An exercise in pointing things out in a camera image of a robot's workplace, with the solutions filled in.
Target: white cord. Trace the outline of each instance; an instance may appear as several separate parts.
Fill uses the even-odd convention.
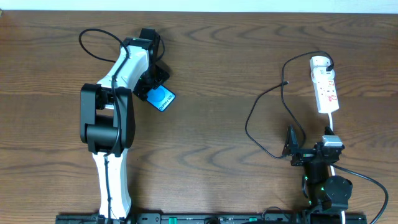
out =
[[[331,113],[328,113],[329,115],[329,127],[331,130],[333,130],[333,118],[331,117]],[[335,173],[335,168],[333,166],[330,166],[330,172],[331,175],[336,175]],[[341,223],[346,224],[346,213],[344,211],[341,211]]]

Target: wooden table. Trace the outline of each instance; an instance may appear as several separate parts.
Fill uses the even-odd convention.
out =
[[[346,149],[339,165],[380,181],[390,201],[380,223],[398,222],[398,17],[361,14],[6,11],[0,18],[0,223],[53,223],[59,213],[100,206],[98,174],[79,138],[80,88],[112,64],[78,44],[96,27],[137,37],[153,27],[171,69],[165,84],[177,99],[166,112],[134,97],[136,137],[128,155],[129,191],[137,207],[180,212],[301,209],[303,170],[269,157],[244,132],[258,94],[280,82],[284,62],[326,50],[335,60],[340,109],[335,131]],[[101,34],[89,50],[118,56]],[[311,146],[328,124],[318,114],[310,56],[286,69],[285,100]],[[249,132],[279,155],[292,118],[280,91],[265,95]],[[376,185],[353,182],[349,211],[369,221],[384,200]]]

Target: electrical outlet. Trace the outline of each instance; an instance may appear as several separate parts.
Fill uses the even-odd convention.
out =
[[[319,113],[332,113],[339,108],[334,81],[335,71],[327,71],[329,65],[330,60],[327,57],[315,56],[310,60],[311,79]]]

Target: wood grain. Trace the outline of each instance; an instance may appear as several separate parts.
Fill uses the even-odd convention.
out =
[[[129,191],[138,207],[163,212],[261,212],[300,209],[302,170],[271,159],[244,133],[258,94],[280,82],[289,58],[326,50],[335,61],[340,110],[335,130],[346,145],[339,165],[369,175],[390,193],[380,223],[398,215],[398,17],[365,14],[7,11],[0,18],[0,223],[53,223],[60,212],[94,212],[95,163],[80,142],[80,88],[111,68],[80,48],[80,31],[120,38],[153,27],[165,40],[166,86],[177,95],[164,113],[134,98],[136,137],[128,154]],[[97,55],[118,56],[108,37],[83,41]],[[317,141],[327,117],[317,113],[308,58],[286,69],[285,100]],[[280,154],[292,124],[279,91],[264,96],[249,132]],[[371,220],[383,192],[353,181],[350,211]]]

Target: white wall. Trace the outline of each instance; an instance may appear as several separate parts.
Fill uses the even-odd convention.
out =
[[[398,0],[0,0],[4,10],[398,13]]]

